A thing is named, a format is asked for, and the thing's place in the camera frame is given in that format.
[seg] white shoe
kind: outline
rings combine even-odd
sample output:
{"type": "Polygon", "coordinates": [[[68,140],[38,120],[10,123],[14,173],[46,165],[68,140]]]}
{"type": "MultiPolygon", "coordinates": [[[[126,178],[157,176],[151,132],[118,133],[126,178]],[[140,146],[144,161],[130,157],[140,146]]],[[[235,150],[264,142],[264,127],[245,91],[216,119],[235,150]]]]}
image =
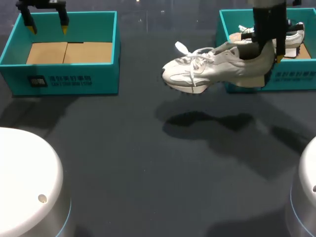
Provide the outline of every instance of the white shoe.
{"type": "MultiPolygon", "coordinates": [[[[299,23],[297,23],[297,25],[304,26],[304,23],[299,22],[299,23]]],[[[253,27],[246,28],[244,26],[239,25],[239,31],[241,33],[252,33],[252,32],[254,32],[254,28],[253,27]]],[[[289,34],[290,35],[287,35],[285,38],[285,48],[298,48],[303,42],[303,39],[305,36],[305,31],[304,30],[295,31],[295,32],[290,32],[289,34]]],[[[251,41],[251,39],[244,39],[242,41],[249,42],[249,41],[251,41]]],[[[274,45],[274,47],[277,46],[277,41],[275,39],[273,40],[273,45],[274,45]]]]}
{"type": "Polygon", "coordinates": [[[238,84],[242,80],[262,77],[275,61],[271,41],[261,53],[257,43],[226,42],[218,48],[203,48],[193,53],[180,42],[176,42],[176,47],[185,57],[167,63],[162,69],[162,78],[170,87],[193,94],[204,92],[216,82],[238,84]]]}

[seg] shoe heel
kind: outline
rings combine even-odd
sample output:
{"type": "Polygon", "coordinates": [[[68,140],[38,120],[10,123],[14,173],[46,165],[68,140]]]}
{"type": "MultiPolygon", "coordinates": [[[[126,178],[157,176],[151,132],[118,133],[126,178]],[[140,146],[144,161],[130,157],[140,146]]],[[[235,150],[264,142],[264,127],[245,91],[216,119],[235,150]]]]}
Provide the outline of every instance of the shoe heel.
{"type": "Polygon", "coordinates": [[[239,87],[246,87],[246,88],[264,87],[265,77],[258,76],[258,77],[252,77],[252,78],[238,78],[238,79],[231,80],[230,83],[239,87]]]}

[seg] dark table surface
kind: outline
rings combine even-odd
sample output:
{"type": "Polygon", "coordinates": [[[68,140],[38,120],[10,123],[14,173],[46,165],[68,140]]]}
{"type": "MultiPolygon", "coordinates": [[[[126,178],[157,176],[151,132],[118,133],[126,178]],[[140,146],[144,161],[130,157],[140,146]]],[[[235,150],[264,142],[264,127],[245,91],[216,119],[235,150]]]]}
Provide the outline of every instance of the dark table surface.
{"type": "MultiPolygon", "coordinates": [[[[68,0],[68,11],[119,12],[119,95],[12,98],[0,79],[0,126],[35,133],[60,156],[76,237],[287,236],[283,206],[316,134],[316,93],[229,95],[218,84],[190,96],[159,77],[179,56],[176,41],[214,46],[219,9],[245,7],[68,0]]],[[[14,1],[0,1],[0,49],[17,14],[14,1]]]]}

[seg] teal bin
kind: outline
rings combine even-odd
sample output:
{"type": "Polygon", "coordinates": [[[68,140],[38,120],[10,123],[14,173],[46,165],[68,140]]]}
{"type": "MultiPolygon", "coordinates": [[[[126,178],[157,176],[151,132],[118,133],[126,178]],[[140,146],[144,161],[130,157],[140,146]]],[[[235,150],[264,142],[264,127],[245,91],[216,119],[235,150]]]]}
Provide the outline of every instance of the teal bin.
{"type": "Polygon", "coordinates": [[[24,26],[21,14],[0,58],[0,73],[14,96],[116,94],[119,89],[118,14],[69,12],[67,34],[57,12],[33,13],[38,33],[24,26]],[[33,43],[111,42],[109,63],[26,64],[33,43]]]}
{"type": "MultiPolygon", "coordinates": [[[[275,64],[264,87],[244,88],[226,83],[227,92],[257,92],[316,89],[316,11],[314,8],[289,8],[287,18],[305,24],[304,45],[311,59],[282,59],[275,64]]],[[[252,9],[220,10],[216,46],[239,32],[238,26],[254,25],[252,9]]]]}

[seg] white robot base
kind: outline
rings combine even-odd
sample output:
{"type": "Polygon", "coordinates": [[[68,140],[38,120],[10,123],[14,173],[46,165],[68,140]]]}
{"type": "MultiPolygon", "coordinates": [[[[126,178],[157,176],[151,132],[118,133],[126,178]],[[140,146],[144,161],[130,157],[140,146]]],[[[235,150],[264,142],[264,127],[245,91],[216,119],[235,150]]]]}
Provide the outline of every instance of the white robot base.
{"type": "Polygon", "coordinates": [[[42,138],[0,128],[0,237],[73,237],[63,167],[42,138]]]}
{"type": "Polygon", "coordinates": [[[286,205],[292,237],[316,237],[316,138],[305,148],[286,205]]]}

